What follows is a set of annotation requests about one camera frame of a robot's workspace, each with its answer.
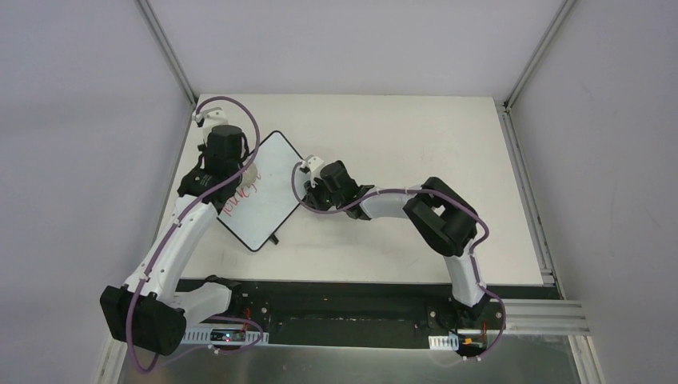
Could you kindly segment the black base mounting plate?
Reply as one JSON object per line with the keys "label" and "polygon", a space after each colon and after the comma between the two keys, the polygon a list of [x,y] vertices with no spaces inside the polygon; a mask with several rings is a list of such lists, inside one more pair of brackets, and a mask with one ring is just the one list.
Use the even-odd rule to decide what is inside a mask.
{"label": "black base mounting plate", "polygon": [[469,314],[441,283],[240,280],[220,315],[256,322],[273,345],[412,350],[450,331],[488,340],[504,315],[496,300],[482,303]]}

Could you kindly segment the small black-framed whiteboard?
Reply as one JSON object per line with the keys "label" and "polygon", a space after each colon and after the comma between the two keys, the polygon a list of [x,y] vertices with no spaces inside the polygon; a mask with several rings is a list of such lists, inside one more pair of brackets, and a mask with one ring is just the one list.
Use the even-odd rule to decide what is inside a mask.
{"label": "small black-framed whiteboard", "polygon": [[279,130],[261,142],[254,165],[257,178],[228,200],[218,221],[244,245],[258,252],[297,209],[291,175],[301,155]]}

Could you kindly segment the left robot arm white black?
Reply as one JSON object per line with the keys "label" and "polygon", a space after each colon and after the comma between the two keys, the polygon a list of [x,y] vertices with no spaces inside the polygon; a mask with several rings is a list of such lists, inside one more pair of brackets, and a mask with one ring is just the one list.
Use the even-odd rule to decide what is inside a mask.
{"label": "left robot arm white black", "polygon": [[241,184],[249,145],[241,128],[218,124],[207,130],[198,151],[162,235],[125,282],[107,286],[100,297],[113,339],[163,356],[199,322],[216,315],[235,323],[244,312],[244,302],[232,294],[233,283],[214,275],[195,290],[176,292],[199,240]]}

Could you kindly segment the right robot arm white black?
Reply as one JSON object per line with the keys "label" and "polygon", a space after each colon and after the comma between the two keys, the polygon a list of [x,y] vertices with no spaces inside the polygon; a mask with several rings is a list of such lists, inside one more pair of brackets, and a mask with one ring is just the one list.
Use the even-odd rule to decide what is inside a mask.
{"label": "right robot arm white black", "polygon": [[438,177],[406,188],[360,185],[341,161],[324,163],[310,156],[298,162],[293,175],[304,175],[297,200],[317,214],[344,213],[354,220],[405,219],[425,243],[445,260],[452,284],[458,324],[472,328],[482,322],[490,296],[482,285],[473,252],[489,235],[487,225],[461,196]]}

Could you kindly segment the silver mesh sponge eraser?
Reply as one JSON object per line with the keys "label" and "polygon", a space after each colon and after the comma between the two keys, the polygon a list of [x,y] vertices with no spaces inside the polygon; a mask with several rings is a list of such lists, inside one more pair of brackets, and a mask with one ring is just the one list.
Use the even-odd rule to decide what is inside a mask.
{"label": "silver mesh sponge eraser", "polygon": [[257,181],[258,169],[255,163],[249,165],[241,174],[240,187],[250,186]]}

